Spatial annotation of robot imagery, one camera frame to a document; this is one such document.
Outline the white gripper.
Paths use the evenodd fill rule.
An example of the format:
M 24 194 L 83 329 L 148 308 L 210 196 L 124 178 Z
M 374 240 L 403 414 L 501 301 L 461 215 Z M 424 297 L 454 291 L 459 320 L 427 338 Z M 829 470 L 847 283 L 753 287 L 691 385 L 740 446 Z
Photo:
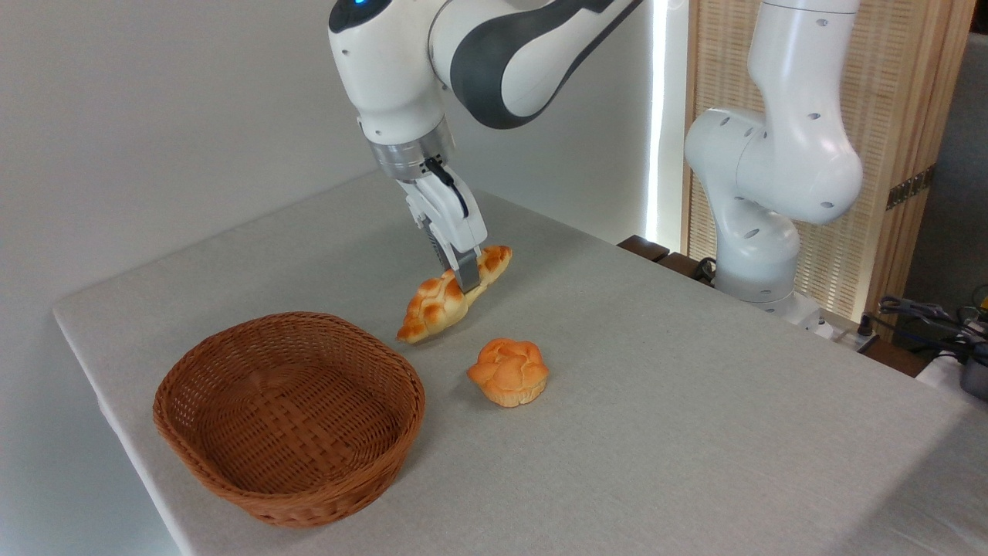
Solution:
M 442 267 L 454 271 L 463 293 L 479 287 L 480 246 L 488 235 L 466 183 L 442 164 L 400 164 L 398 180 Z

